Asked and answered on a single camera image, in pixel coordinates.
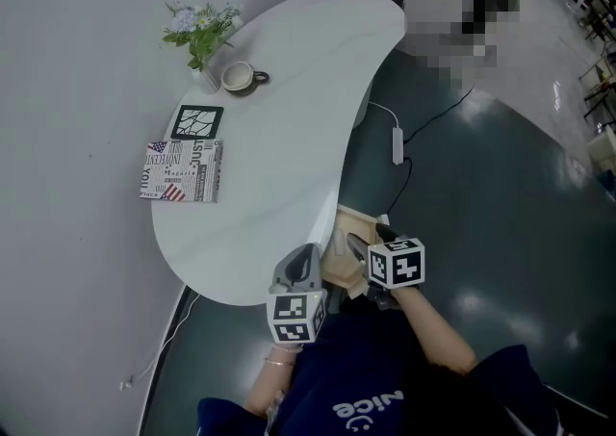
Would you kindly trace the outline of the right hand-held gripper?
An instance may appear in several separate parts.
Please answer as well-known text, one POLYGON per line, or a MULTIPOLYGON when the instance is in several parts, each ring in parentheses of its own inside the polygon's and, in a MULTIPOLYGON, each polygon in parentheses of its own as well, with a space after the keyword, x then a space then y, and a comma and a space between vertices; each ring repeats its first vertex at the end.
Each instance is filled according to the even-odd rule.
POLYGON ((368 297, 379 309, 397 309, 391 291, 416 287, 425 281, 425 249, 416 238, 409 238, 387 224, 375 226, 385 244, 370 245, 354 233, 346 244, 358 262, 367 261, 368 297))

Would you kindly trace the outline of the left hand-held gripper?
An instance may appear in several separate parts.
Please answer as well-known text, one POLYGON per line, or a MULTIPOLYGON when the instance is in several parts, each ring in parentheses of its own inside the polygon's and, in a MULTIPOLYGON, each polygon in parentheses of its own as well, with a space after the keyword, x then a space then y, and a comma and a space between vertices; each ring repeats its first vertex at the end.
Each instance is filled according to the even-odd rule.
POLYGON ((274 268, 267 300, 268 325, 277 344, 312 344, 326 317, 321 249, 303 244, 274 268))

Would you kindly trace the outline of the person's right forearm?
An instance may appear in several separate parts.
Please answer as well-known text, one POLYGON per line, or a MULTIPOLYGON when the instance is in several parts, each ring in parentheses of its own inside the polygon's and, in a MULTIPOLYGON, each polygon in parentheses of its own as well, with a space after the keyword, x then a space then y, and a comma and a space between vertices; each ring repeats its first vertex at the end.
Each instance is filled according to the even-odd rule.
POLYGON ((476 365, 471 346, 414 287, 392 290, 410 323, 426 359, 434 365, 459 373, 468 373, 476 365))

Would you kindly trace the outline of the person's left forearm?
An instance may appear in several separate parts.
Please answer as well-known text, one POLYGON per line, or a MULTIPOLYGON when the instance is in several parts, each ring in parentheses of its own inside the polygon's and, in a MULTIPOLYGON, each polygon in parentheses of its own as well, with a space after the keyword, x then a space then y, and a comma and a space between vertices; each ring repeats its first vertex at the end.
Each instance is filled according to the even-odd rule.
POLYGON ((249 413, 264 418, 279 392, 291 384, 295 361, 302 351, 300 345, 274 344, 264 358, 264 364, 244 402, 249 413))

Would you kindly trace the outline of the person's navy blue shirt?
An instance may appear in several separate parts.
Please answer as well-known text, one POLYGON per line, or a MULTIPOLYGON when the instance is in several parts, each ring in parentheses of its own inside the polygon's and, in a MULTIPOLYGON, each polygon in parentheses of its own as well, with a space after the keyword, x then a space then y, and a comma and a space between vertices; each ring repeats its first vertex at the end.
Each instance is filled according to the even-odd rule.
POLYGON ((262 419, 199 402, 199 436, 562 436, 522 345, 458 374, 427 362, 400 311, 339 314, 296 358, 291 386, 262 419))

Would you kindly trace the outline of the book with printed cover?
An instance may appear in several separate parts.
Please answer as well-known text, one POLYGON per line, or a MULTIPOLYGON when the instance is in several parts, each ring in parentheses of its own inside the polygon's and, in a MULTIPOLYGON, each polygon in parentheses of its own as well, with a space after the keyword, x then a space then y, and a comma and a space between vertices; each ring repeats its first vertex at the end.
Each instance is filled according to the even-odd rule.
POLYGON ((151 142, 145 152, 140 198, 216 202, 222 149, 221 140, 151 142))

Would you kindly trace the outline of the white curved desk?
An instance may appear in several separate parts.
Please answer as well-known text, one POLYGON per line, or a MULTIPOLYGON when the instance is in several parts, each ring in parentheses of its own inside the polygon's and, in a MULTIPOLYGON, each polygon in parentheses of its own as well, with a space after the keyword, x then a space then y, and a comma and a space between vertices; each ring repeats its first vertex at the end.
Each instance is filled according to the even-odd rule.
POLYGON ((245 61, 269 80, 245 97, 192 88, 182 98, 222 108, 215 138, 188 149, 198 188, 216 198, 151 206, 159 248, 187 287, 259 305, 290 251, 326 248, 351 130, 405 32, 392 0, 287 0, 232 38, 221 63, 245 61))

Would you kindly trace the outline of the brown and cream mug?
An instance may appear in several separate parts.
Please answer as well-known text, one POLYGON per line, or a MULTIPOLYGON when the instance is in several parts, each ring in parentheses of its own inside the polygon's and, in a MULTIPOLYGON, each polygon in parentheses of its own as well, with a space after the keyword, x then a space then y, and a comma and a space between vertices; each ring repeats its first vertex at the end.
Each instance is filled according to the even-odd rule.
POLYGON ((246 62, 229 65, 221 75, 221 84, 224 89, 237 96, 249 95, 269 81, 270 76, 266 72, 256 70, 246 62))

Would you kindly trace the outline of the white box stool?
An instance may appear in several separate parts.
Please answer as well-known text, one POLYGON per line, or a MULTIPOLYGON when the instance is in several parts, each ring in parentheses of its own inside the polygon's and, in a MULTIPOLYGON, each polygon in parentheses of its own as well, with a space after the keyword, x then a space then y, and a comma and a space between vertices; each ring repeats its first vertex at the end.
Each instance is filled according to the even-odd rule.
POLYGON ((616 134, 610 125, 603 125, 600 133, 587 144, 591 161, 598 167, 616 170, 616 134))

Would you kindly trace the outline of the white vase with green plant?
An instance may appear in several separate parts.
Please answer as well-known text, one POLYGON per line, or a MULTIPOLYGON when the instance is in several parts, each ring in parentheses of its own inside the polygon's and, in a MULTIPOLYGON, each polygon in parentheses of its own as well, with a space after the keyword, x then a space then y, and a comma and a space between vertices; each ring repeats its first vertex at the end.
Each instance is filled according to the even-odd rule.
POLYGON ((176 47, 188 48, 188 67, 199 74, 204 73, 210 59, 222 46, 233 48, 229 39, 243 25, 242 9, 227 3, 217 9, 211 3, 191 6, 175 1, 165 3, 171 15, 170 22, 162 29, 162 41, 176 47))

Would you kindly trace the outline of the wooden chair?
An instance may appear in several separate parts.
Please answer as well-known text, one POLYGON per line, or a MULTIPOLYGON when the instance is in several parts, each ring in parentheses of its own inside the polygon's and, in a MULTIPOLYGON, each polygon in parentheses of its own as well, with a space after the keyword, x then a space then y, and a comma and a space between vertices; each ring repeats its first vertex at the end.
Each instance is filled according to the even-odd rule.
POLYGON ((603 109, 609 117, 604 125, 616 127, 616 39, 604 45, 600 57, 578 79, 586 89, 583 118, 603 109))

